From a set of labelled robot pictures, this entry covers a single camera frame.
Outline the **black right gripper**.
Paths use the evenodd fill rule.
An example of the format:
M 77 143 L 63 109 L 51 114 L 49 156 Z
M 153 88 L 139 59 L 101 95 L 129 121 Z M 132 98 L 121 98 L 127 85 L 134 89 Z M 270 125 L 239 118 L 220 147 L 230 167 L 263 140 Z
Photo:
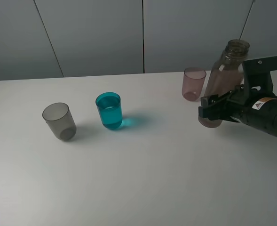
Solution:
M 238 85 L 234 91 L 231 90 L 221 96 L 215 94 L 201 97 L 198 115 L 211 121 L 234 121 L 235 119 L 256 129 L 269 129 L 273 124 L 274 116 L 270 106 L 267 110 L 263 106 L 275 99 L 277 96 L 246 99 L 244 86 Z

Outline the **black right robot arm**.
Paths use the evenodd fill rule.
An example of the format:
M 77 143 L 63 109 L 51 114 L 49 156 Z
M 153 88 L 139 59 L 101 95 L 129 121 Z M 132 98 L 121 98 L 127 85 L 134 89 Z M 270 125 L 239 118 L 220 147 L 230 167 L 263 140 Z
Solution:
M 277 137 L 277 97 L 274 93 L 252 88 L 246 96 L 244 86 L 222 96 L 201 98 L 198 107 L 200 118 L 242 123 Z

